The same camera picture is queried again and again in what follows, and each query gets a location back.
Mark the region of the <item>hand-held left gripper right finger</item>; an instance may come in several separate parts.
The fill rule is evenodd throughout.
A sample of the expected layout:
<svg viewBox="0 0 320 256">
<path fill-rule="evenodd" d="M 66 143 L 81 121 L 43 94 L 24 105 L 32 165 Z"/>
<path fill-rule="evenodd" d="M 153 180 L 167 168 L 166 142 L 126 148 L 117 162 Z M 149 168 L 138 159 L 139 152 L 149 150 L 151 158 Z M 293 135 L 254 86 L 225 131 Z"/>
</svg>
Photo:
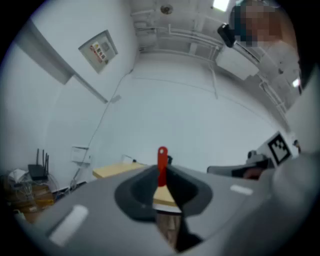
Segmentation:
<svg viewBox="0 0 320 256">
<path fill-rule="evenodd" d="M 166 185 L 186 218 L 202 214 L 213 198 L 208 184 L 172 165 L 166 168 Z"/>
</svg>

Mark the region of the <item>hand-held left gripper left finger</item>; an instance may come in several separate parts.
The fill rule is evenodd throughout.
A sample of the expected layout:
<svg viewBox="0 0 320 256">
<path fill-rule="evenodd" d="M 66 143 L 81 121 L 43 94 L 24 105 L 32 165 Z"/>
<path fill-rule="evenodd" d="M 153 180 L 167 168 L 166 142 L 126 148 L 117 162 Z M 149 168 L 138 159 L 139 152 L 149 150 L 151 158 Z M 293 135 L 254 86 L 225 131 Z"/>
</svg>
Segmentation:
<svg viewBox="0 0 320 256">
<path fill-rule="evenodd" d="M 153 165 L 122 182 L 115 190 L 117 206 L 130 219 L 138 222 L 154 222 L 157 211 L 153 197 L 158 187 L 159 171 Z"/>
</svg>

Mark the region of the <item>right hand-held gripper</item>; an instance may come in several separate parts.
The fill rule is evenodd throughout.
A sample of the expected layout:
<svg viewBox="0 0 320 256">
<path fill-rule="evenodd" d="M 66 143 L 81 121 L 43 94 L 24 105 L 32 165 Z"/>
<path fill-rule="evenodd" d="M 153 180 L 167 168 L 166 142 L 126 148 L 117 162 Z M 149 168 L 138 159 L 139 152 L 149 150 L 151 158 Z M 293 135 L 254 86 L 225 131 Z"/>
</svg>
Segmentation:
<svg viewBox="0 0 320 256">
<path fill-rule="evenodd" d="M 262 169 L 263 172 L 258 180 L 253 181 L 270 181 L 272 180 L 276 170 L 281 167 L 284 162 L 292 158 L 292 150 L 286 143 L 282 134 L 280 132 L 276 132 L 258 149 L 249 151 L 244 164 L 233 166 L 209 166 L 207 168 L 207 173 L 230 178 L 244 179 L 243 174 L 247 169 L 259 168 Z"/>
</svg>

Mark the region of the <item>person's right hand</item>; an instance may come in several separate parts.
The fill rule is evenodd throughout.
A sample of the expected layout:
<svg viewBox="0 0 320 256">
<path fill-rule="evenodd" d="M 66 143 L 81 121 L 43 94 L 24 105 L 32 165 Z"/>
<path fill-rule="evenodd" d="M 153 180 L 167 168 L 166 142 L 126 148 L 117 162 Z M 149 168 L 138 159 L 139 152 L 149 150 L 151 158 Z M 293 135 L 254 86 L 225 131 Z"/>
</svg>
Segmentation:
<svg viewBox="0 0 320 256">
<path fill-rule="evenodd" d="M 247 180 L 258 180 L 262 172 L 263 170 L 261 168 L 250 168 L 244 172 L 243 178 Z"/>
</svg>

